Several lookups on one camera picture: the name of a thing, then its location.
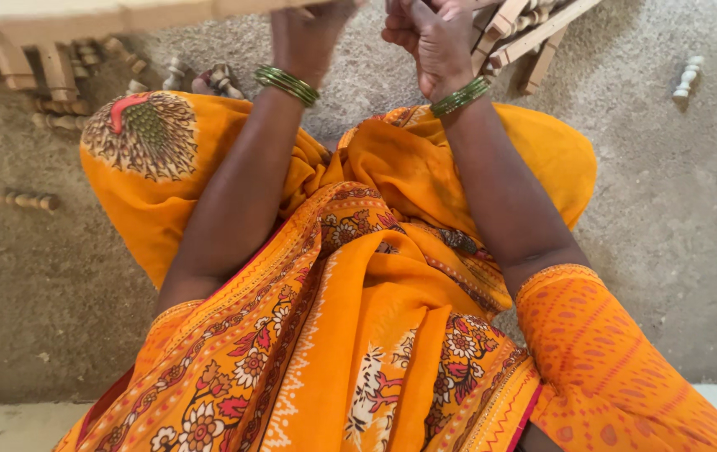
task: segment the right hand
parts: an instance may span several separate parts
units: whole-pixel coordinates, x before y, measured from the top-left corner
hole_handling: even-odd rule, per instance
[[[299,8],[272,13],[272,65],[318,89],[356,5],[354,0],[333,0],[307,10],[312,17],[305,17]]]
[[[417,62],[417,81],[425,98],[439,102],[473,80],[470,31],[473,13],[462,0],[387,0],[381,37],[403,47]]]

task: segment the dusty floor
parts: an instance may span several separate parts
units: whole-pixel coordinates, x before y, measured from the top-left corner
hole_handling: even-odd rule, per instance
[[[383,2],[353,20],[323,100],[304,125],[331,139],[373,113],[422,102],[408,55],[378,33]],[[137,36],[159,87],[180,55],[196,71],[231,63],[247,94],[269,57],[265,18]],[[671,101],[684,61],[707,58],[682,111]],[[537,95],[496,80],[494,99],[582,131],[599,157],[593,201],[576,231],[594,268],[683,375],[717,382],[717,0],[604,0],[574,22]],[[106,63],[81,91],[99,106],[130,76]],[[63,207],[0,208],[0,402],[90,400],[132,363],[155,291],[80,169],[78,134],[33,128],[26,97],[0,85],[0,190],[59,193]],[[501,323],[515,331],[512,316]]]

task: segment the green bangle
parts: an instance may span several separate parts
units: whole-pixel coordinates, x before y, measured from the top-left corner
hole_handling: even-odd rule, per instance
[[[293,75],[285,72],[277,67],[261,66],[255,71],[255,81],[263,86],[274,86],[283,91],[291,94],[295,98],[305,105],[305,108],[310,108],[313,103],[319,99],[319,93],[316,89],[310,87],[303,80],[294,77]]]
[[[488,89],[489,80],[487,80],[486,77],[475,77],[472,82],[465,85],[459,91],[456,91],[447,98],[431,105],[431,111],[434,114],[434,118],[439,118],[440,116],[444,116],[457,108],[464,107],[470,102],[473,102],[475,99],[480,98],[485,92],[487,92]]]

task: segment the bare foot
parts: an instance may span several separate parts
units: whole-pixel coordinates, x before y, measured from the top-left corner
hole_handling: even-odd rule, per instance
[[[212,73],[213,71],[211,69],[208,69],[207,71],[204,71],[203,73],[196,76],[196,78],[194,78],[191,82],[191,91],[194,94],[206,94],[208,96],[216,96],[216,93],[213,91],[213,89],[208,86],[208,83],[211,82]]]

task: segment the orange fabric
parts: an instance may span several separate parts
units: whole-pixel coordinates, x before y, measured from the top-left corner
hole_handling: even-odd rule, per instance
[[[544,114],[496,109],[572,227],[594,184],[590,143]],[[156,286],[249,110],[243,101],[149,92],[89,121],[82,164]],[[155,319],[132,376],[55,450],[511,452],[529,416],[565,450],[587,450],[550,432],[558,397],[576,388],[555,375],[561,366],[541,361],[550,358],[541,328],[551,320],[525,326],[538,365],[488,323],[512,300],[428,108],[364,121],[333,156],[300,131],[279,213],[285,223],[230,282]],[[520,303],[540,303],[534,287],[550,288],[560,273],[535,277]],[[569,330],[589,326],[560,318]],[[563,413],[570,418],[557,429],[584,437],[586,420]]]
[[[534,275],[517,318],[548,382],[531,421],[564,450],[717,450],[717,410],[592,270]]]

